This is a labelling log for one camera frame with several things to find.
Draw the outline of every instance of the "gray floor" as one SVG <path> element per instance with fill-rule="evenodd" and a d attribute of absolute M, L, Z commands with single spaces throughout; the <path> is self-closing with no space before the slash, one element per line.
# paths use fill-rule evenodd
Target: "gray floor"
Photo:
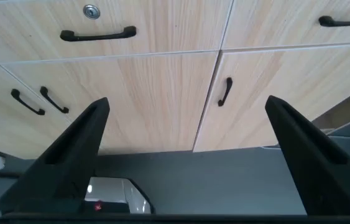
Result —
<path fill-rule="evenodd" d="M 350 153 L 350 125 L 331 135 Z M 4 172 L 31 163 L 8 156 Z M 102 156 L 96 173 L 132 179 L 160 214 L 305 214 L 278 149 Z M 13 182 L 0 179 L 0 195 Z"/>

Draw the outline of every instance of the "cabinet handle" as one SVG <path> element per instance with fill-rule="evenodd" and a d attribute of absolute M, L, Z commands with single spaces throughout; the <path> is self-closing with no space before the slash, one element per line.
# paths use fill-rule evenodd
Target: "cabinet handle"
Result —
<path fill-rule="evenodd" d="M 34 110 L 32 107 L 27 105 L 22 99 L 20 99 L 20 91 L 16 89 L 12 89 L 11 95 L 15 100 L 17 100 L 19 103 L 21 103 L 26 108 L 30 109 L 32 112 L 36 113 L 37 115 L 45 115 L 45 111 L 43 109 L 40 109 L 38 111 Z"/>
<path fill-rule="evenodd" d="M 321 16 L 318 22 L 323 27 L 341 27 L 350 26 L 350 22 L 335 21 L 331 16 Z"/>
<path fill-rule="evenodd" d="M 231 77 L 226 79 L 227 87 L 226 87 L 226 92 L 224 93 L 223 100 L 218 101 L 218 106 L 223 106 L 224 102 L 226 101 L 227 96 L 229 95 L 230 89 L 233 85 L 233 80 Z"/>
<path fill-rule="evenodd" d="M 109 34 L 109 35 L 97 35 L 97 36 L 75 36 L 74 31 L 62 30 L 60 38 L 65 41 L 87 41 L 87 40 L 112 40 L 112 39 L 124 39 L 134 37 L 136 35 L 136 27 L 129 26 L 125 27 L 124 31 L 119 34 Z"/>
<path fill-rule="evenodd" d="M 61 107 L 59 107 L 49 96 L 48 96 L 48 88 L 42 86 L 39 90 L 40 94 L 42 94 L 42 96 L 49 101 L 49 103 L 51 103 L 52 105 L 54 105 L 54 107 L 56 107 L 60 112 L 62 113 L 68 113 L 69 109 L 67 107 L 63 107 L 63 109 L 61 109 Z"/>

